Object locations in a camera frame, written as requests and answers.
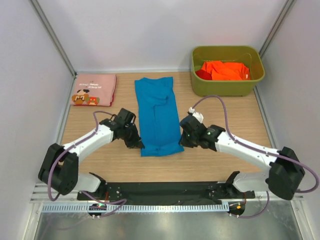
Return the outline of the blue t shirt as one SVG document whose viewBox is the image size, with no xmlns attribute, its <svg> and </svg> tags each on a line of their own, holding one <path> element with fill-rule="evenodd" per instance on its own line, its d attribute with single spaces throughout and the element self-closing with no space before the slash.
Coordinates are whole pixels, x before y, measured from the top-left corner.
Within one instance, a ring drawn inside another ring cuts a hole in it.
<svg viewBox="0 0 320 240">
<path fill-rule="evenodd" d="M 138 103 L 139 130 L 144 148 L 142 157 L 164 157 L 184 151 L 179 144 L 180 121 L 174 79 L 141 78 L 134 81 Z"/>
</svg>

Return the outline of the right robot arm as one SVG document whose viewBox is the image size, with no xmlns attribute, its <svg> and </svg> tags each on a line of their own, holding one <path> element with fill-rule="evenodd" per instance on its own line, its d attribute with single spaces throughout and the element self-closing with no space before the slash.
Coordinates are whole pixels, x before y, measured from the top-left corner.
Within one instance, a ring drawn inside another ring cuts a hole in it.
<svg viewBox="0 0 320 240">
<path fill-rule="evenodd" d="M 239 172 L 235 175 L 232 185 L 240 192 L 270 191 L 283 200 L 292 200 L 305 176 L 296 153 L 289 147 L 278 150 L 252 143 L 228 133 L 223 127 L 206 127 L 200 117 L 191 114 L 180 126 L 180 145 L 229 154 L 261 169 L 253 174 Z"/>
</svg>

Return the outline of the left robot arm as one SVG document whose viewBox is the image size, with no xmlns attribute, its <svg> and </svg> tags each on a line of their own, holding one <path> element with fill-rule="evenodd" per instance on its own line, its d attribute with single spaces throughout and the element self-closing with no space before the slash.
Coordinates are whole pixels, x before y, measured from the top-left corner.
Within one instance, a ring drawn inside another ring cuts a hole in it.
<svg viewBox="0 0 320 240">
<path fill-rule="evenodd" d="M 80 138 L 64 145 L 51 144 L 38 172 L 38 179 L 47 185 L 49 198 L 51 190 L 58 195 L 68 195 L 77 191 L 81 198 L 102 199 L 107 193 L 106 181 L 95 173 L 80 173 L 79 165 L 99 148 L 115 140 L 123 140 L 129 149 L 143 149 L 137 126 L 136 115 L 124 108 L 118 114 L 98 121 L 95 127 Z"/>
</svg>

